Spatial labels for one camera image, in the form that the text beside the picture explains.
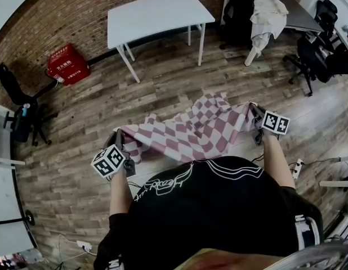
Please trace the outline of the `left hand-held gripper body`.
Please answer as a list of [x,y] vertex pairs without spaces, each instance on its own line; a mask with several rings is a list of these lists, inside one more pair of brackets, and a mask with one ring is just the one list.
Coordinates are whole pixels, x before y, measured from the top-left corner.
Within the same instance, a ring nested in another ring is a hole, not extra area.
[[111,145],[99,152],[93,158],[91,166],[103,178],[112,176],[121,167],[126,171],[127,177],[136,174],[135,163],[130,158],[129,153],[119,150],[116,145]]

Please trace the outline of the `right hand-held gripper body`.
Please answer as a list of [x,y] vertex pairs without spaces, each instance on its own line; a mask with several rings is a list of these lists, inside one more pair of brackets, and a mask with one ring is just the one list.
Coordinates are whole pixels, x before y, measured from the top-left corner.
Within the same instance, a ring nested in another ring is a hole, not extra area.
[[290,118],[266,110],[262,114],[257,113],[254,122],[254,126],[258,130],[258,133],[254,136],[254,141],[256,145],[260,145],[264,135],[264,129],[274,133],[277,138],[286,135],[290,124]]

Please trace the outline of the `pink checkered tablecloth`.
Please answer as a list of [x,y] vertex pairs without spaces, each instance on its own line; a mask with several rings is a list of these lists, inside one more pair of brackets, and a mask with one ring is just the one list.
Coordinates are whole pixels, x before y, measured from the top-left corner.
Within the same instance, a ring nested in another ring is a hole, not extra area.
[[240,133],[254,128],[250,103],[232,106],[225,92],[210,93],[165,121],[150,114],[141,124],[121,127],[124,150],[136,164],[147,150],[182,163],[219,157],[229,152]]

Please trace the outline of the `person's right forearm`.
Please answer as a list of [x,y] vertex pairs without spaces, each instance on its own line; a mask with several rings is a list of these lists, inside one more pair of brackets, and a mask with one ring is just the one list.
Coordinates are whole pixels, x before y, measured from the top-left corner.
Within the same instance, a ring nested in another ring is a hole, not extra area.
[[288,166],[277,136],[266,129],[263,130],[264,169],[283,187],[295,188],[295,182]]

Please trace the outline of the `person's left forearm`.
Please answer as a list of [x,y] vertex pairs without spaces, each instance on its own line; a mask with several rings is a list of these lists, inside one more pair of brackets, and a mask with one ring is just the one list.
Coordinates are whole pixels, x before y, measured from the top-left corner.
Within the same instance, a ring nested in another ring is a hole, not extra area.
[[127,213],[133,198],[124,169],[112,176],[110,186],[110,215]]

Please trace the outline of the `red fire extinguisher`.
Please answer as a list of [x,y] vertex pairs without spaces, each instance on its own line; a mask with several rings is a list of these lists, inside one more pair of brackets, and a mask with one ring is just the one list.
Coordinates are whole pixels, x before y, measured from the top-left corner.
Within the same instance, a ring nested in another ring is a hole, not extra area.
[[44,73],[47,77],[56,80],[58,83],[63,84],[65,82],[65,79],[59,76],[58,74],[50,74],[49,69],[46,69]]

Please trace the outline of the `red fire equipment box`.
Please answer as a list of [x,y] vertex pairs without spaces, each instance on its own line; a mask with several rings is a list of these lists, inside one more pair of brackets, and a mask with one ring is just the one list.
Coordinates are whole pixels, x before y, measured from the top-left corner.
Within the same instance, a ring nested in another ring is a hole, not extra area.
[[90,75],[87,61],[71,43],[50,56],[47,68],[50,74],[58,74],[65,79],[64,86],[75,84]]

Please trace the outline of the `crumpled white cloth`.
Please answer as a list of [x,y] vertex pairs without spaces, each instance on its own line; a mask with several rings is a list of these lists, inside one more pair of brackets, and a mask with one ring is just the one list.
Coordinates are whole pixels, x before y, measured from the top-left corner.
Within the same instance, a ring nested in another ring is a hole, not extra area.
[[251,41],[257,57],[267,46],[271,36],[277,39],[287,24],[289,14],[280,0],[254,0]]

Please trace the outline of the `black pole with disc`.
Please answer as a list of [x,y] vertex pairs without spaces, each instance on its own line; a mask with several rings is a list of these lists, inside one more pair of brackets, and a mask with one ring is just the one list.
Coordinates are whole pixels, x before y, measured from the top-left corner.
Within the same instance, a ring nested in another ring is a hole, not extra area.
[[34,216],[33,216],[32,212],[30,210],[26,210],[25,211],[25,215],[23,217],[21,217],[21,218],[2,220],[2,221],[0,221],[0,225],[17,223],[17,222],[29,223],[32,226],[35,225]]

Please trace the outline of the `black mesh office chair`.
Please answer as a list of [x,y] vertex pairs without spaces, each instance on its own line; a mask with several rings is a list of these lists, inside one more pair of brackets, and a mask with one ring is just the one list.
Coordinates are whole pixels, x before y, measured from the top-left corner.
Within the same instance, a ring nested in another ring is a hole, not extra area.
[[220,45],[224,50],[228,46],[251,45],[252,22],[254,0],[229,0],[224,7],[223,19],[225,25],[222,28],[222,38],[225,43]]

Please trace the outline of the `white desk with black edge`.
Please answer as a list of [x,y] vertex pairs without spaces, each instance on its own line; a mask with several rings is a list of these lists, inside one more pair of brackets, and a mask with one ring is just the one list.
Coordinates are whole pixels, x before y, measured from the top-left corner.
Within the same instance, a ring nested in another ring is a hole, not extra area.
[[11,157],[11,133],[3,127],[7,112],[7,108],[0,106],[0,256],[37,246],[24,219],[17,190],[15,166],[23,163]]

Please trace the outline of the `black printed t-shirt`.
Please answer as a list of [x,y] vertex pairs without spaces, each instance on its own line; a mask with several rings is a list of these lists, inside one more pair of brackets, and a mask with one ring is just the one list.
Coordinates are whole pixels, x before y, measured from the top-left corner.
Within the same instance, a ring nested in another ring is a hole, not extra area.
[[203,249],[286,257],[299,249],[303,218],[323,241],[319,209],[281,186],[254,163],[235,156],[192,161],[149,179],[126,213],[109,217],[94,270],[119,260],[125,270],[174,270]]

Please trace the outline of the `white folding table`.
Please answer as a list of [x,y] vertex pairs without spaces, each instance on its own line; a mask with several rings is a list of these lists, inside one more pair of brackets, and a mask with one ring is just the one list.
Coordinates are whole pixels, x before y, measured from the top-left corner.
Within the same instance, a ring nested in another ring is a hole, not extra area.
[[108,11],[107,47],[116,49],[131,72],[140,83],[126,53],[132,61],[135,58],[129,43],[154,34],[179,28],[187,28],[188,44],[191,43],[191,27],[200,31],[198,65],[202,64],[206,25],[215,18],[199,0],[136,0]]

